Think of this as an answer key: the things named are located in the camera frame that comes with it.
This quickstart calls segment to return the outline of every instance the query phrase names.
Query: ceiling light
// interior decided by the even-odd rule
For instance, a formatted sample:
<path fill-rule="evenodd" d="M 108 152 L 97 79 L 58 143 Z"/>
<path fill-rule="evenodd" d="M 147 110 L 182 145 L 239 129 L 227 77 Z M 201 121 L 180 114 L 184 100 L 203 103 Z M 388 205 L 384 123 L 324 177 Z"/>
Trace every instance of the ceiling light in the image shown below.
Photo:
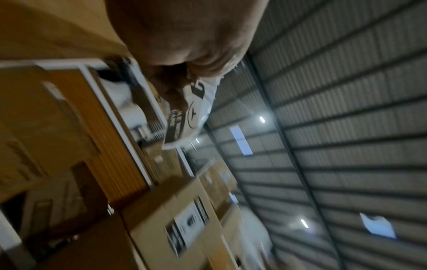
<path fill-rule="evenodd" d="M 301 222 L 304 225 L 304 227 L 306 227 L 308 229 L 308 225 L 307 225 L 306 221 L 302 219 Z"/>

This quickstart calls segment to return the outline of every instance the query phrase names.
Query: black and white label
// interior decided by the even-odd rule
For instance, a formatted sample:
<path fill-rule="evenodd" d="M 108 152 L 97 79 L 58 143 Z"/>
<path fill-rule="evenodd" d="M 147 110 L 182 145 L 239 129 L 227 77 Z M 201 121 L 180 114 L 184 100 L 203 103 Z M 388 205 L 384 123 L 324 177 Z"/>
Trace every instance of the black and white label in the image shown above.
<path fill-rule="evenodd" d="M 194 243 L 208 220 L 205 207 L 198 197 L 166 226 L 169 243 L 177 257 Z"/>

